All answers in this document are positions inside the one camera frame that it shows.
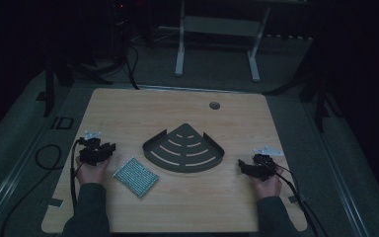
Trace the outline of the person's right hand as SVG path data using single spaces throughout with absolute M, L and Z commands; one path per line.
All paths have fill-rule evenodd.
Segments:
M 281 168 L 276 169 L 276 174 L 271 176 L 266 181 L 261 181 L 258 178 L 251 177 L 257 199 L 278 197 L 281 192 L 282 182 L 279 176 L 283 173 Z

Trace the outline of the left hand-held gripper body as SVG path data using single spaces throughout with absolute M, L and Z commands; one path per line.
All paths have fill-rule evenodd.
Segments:
M 101 145 L 101 133 L 85 131 L 85 135 L 79 138 L 79 144 L 84 148 L 79 151 L 79 160 L 91 166 L 97 166 L 107 157 Z

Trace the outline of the person's left hand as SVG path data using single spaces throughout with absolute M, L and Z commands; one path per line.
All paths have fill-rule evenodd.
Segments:
M 89 165 L 80 161 L 80 158 L 76 158 L 76 164 L 78 169 L 75 172 L 75 177 L 79 181 L 80 185 L 85 184 L 100 184 L 105 182 L 106 170 L 110 161 L 106 160 L 97 164 L 96 166 Z

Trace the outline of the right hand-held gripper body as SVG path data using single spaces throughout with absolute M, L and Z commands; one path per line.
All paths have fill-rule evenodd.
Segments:
M 277 171 L 277 165 L 273 161 L 273 156 L 282 156 L 283 152 L 276 150 L 270 146 L 256 148 L 254 150 L 254 174 L 262 181 L 266 181 L 271 176 L 274 176 Z

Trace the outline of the white metal stand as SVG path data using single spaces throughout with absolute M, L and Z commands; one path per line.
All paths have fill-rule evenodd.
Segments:
M 221 36 L 236 36 L 254 38 L 253 46 L 247 51 L 252 80 L 261 80 L 257 64 L 257 52 L 263 38 L 265 25 L 270 13 L 270 7 L 265 7 L 259 21 L 233 20 L 188 15 L 186 13 L 186 0 L 181 0 L 179 47 L 176 59 L 175 75 L 180 77 L 184 73 L 185 65 L 185 34 L 202 33 Z

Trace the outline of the black metal stand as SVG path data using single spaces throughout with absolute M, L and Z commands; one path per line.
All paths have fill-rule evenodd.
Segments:
M 302 103 L 310 103 L 313 99 L 316 100 L 314 124 L 320 132 L 324 132 L 323 121 L 329 115 L 326 105 L 329 105 L 338 117 L 341 116 L 334 104 L 330 102 L 327 93 L 329 71 L 326 68 L 326 63 L 328 60 L 327 47 L 323 37 L 314 37 L 292 79 L 276 89 L 265 92 L 267 96 L 276 96 L 303 84 L 304 87 L 299 93 L 299 99 Z
M 71 57 L 62 54 L 50 57 L 46 63 L 45 68 L 45 91 L 39 94 L 39 98 L 45 100 L 44 116 L 48 117 L 54 107 L 54 76 L 57 76 L 59 83 L 66 82 L 67 86 L 72 86 L 74 80 L 70 72 L 75 71 L 82 75 L 86 80 L 95 82 L 102 85 L 112 85 L 113 82 L 103 78 L 103 75 L 115 73 L 120 68 L 127 68 L 127 76 L 131 86 L 135 90 L 139 90 L 138 85 L 134 79 L 134 69 L 137 63 L 135 59 L 134 64 L 130 65 L 128 60 L 128 50 L 130 45 L 130 30 L 129 21 L 122 21 L 114 25 L 113 32 L 113 45 L 111 52 L 113 53 L 111 65 L 99 69 L 89 69 L 81 63 L 74 61 Z

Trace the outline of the dark metal corner shelf tray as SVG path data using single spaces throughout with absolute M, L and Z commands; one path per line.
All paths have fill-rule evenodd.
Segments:
M 225 154 L 207 133 L 200 135 L 188 123 L 172 131 L 161 131 L 147 140 L 142 148 L 150 162 L 177 173 L 207 171 L 218 166 Z

